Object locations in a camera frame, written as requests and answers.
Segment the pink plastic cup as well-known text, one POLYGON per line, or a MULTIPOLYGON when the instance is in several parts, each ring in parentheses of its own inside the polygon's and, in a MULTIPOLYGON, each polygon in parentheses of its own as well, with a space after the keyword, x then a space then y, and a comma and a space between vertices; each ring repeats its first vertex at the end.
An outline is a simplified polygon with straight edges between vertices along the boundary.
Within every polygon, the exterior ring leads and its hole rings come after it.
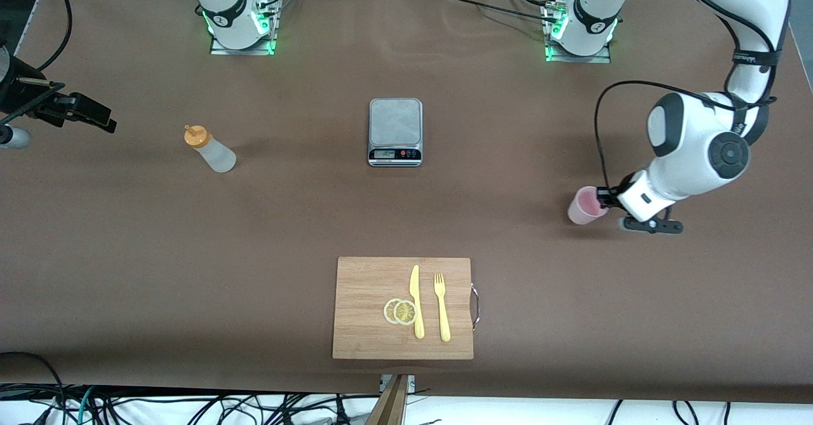
POLYGON ((604 217, 609 210, 598 199, 597 187, 582 187, 573 196, 567 208, 567 217, 573 224, 586 225, 604 217))

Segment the sauce bottle with orange cap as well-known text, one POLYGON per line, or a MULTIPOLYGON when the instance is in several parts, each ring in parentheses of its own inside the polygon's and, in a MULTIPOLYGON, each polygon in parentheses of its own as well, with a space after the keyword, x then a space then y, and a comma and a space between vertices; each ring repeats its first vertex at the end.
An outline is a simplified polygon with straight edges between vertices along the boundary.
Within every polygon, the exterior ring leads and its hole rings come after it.
POLYGON ((235 167, 236 154, 215 139, 204 126, 185 126, 184 139, 215 172, 226 173, 235 167))

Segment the brown table cover sheet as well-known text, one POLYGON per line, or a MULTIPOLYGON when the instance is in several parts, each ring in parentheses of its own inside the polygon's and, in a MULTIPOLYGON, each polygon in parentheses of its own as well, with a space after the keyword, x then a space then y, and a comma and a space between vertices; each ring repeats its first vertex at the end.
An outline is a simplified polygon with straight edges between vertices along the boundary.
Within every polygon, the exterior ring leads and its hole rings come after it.
POLYGON ((749 170, 680 235, 572 225, 609 84, 719 90, 694 0, 628 0, 610 64, 546 62, 528 18, 457 0, 293 0, 275 55, 211 55, 194 0, 71 0, 47 75, 113 135, 26 118, 0 151, 0 351, 68 384, 813 403, 813 93, 791 31, 749 170), (423 163, 368 164, 375 98, 423 104, 423 163), (226 173, 186 144, 204 126, 226 173), (464 257, 468 361, 333 359, 342 256, 464 257))

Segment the yellow plastic fork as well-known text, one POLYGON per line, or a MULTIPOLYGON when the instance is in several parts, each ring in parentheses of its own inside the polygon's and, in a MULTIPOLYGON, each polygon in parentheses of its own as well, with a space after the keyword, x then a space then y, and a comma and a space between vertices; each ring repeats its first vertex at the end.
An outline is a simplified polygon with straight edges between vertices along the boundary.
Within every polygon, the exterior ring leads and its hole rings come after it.
POLYGON ((434 275, 434 292, 438 298, 438 321, 441 340, 445 343, 451 341, 450 323, 445 306, 445 279, 443 274, 434 275))

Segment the yellow plastic knife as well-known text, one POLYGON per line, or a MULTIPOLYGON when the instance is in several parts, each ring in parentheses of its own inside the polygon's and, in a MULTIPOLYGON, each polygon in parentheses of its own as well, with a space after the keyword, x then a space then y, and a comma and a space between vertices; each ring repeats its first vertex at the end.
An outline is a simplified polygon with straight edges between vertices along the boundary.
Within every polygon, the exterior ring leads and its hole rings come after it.
POLYGON ((415 321, 413 323, 414 334, 416 338, 423 339, 425 336, 425 329, 419 297, 419 265, 413 266, 412 273, 410 274, 409 291, 415 304, 415 321))

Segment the silver digital kitchen scale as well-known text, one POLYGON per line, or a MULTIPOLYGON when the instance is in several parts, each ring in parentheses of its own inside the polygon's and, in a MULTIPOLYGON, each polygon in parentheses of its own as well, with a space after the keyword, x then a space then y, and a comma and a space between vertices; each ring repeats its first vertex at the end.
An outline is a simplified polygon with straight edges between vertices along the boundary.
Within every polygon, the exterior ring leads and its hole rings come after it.
POLYGON ((375 98, 368 111, 368 164, 418 167, 423 163, 423 104, 417 98, 375 98))

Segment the wooden cutting board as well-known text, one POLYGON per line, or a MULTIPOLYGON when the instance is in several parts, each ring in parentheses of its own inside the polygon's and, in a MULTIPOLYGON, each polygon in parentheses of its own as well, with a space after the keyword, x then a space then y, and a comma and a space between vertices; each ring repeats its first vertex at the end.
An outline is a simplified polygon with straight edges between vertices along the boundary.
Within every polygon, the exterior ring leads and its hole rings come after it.
POLYGON ((441 257, 341 257, 337 261, 333 357, 337 360, 471 360, 471 261, 441 257), (413 325, 390 324, 384 304, 409 300, 410 274, 419 265, 419 297, 425 336, 413 325), (445 279, 451 341, 441 340, 434 275, 445 279))

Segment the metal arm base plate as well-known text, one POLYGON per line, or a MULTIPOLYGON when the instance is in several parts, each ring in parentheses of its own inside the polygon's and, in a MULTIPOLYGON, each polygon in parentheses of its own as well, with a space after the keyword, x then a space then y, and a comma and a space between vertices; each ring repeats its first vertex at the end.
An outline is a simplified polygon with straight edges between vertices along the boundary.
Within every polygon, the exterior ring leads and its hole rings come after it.
POLYGON ((546 62, 580 64, 609 64, 612 62, 609 40, 599 52, 593 55, 577 55, 561 45, 560 38, 572 22, 567 14, 567 5, 564 0, 546 1, 543 6, 540 6, 540 13, 543 17, 546 62))
POLYGON ((206 10, 203 16, 212 35, 213 55, 275 55, 281 3, 244 0, 239 15, 206 10))

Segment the small metal bracket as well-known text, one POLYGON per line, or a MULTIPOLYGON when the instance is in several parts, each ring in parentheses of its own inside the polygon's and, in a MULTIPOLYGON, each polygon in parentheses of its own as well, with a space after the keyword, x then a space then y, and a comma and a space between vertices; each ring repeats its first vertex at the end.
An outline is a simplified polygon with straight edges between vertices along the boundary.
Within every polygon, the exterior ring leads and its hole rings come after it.
MULTIPOLYGON (((383 393, 388 387, 389 383, 394 379, 395 375, 381 375, 379 379, 379 393, 383 393)), ((414 395, 416 392, 416 382, 414 375, 406 375, 407 381, 407 395, 414 395)))

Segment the wooden post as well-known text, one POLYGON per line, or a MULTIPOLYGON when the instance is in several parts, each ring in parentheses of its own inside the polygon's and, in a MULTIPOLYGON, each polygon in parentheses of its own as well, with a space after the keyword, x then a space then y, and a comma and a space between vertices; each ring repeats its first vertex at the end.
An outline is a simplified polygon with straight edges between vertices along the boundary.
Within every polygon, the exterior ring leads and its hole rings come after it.
POLYGON ((409 389, 409 375, 390 376, 364 425, 403 425, 409 389))

